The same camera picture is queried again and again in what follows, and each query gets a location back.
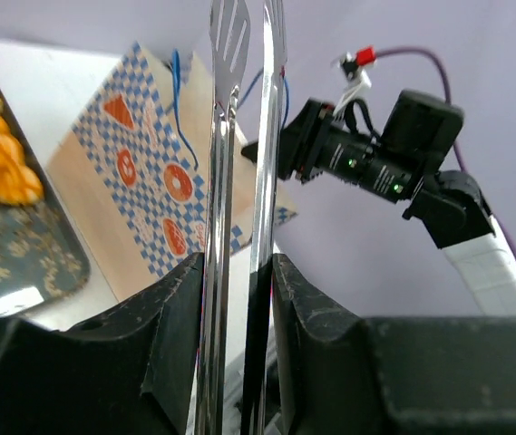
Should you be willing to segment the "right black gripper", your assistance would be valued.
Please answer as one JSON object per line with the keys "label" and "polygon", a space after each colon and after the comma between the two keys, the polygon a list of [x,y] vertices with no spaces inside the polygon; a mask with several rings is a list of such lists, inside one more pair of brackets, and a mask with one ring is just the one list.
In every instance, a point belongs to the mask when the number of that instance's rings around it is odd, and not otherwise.
{"label": "right black gripper", "polygon": [[[279,138],[279,178],[305,184],[322,173],[390,202],[407,200],[416,189],[416,164],[370,136],[335,125],[333,106],[308,100]],[[256,163],[258,142],[241,148]]]}

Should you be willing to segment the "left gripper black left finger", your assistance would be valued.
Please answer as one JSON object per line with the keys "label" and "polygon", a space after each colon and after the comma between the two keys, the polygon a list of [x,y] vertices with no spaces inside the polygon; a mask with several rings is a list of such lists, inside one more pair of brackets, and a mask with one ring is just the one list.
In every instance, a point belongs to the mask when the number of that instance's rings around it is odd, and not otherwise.
{"label": "left gripper black left finger", "polygon": [[182,434],[203,256],[65,332],[0,318],[0,434]]}

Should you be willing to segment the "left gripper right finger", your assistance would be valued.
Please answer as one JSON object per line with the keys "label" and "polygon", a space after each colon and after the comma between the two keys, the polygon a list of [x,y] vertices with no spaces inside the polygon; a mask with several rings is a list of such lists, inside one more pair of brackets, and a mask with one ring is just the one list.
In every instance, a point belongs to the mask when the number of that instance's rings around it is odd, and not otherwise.
{"label": "left gripper right finger", "polygon": [[287,434],[516,434],[516,317],[367,317],[273,260]]}

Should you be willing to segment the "blue checkered paper bag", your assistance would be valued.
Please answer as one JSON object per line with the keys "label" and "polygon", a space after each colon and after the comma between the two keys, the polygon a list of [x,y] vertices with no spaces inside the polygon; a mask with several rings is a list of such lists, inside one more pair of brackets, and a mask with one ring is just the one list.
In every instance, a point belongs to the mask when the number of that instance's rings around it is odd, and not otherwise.
{"label": "blue checkered paper bag", "polygon": [[124,300],[205,246],[212,78],[135,44],[81,110],[47,172],[109,287]]}

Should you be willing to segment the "metal tongs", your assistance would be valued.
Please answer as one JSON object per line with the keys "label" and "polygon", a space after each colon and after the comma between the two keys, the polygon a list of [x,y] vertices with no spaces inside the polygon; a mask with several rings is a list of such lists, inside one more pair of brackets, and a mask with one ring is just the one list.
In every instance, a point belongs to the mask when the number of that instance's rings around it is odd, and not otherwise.
{"label": "metal tongs", "polygon": [[[196,391],[195,431],[198,434],[222,432],[233,157],[239,92],[247,64],[249,37],[250,18],[245,2],[212,3],[209,38],[214,90]],[[263,54],[240,425],[243,434],[261,434],[266,427],[266,354],[273,273],[277,161],[280,132],[285,126],[289,107],[285,77],[286,26],[284,7],[280,1],[266,1],[264,4]]]}

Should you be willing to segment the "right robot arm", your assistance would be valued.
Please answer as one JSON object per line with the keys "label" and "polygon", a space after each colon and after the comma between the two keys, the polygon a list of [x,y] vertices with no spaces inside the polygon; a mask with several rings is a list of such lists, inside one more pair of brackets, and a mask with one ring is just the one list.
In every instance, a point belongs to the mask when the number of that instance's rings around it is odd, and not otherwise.
{"label": "right robot arm", "polygon": [[330,174],[391,203],[408,202],[457,270],[481,312],[516,316],[516,256],[477,181],[441,166],[463,126],[462,110],[430,94],[403,90],[381,133],[357,128],[346,105],[340,128],[333,105],[310,99],[280,133],[277,176],[307,183]]}

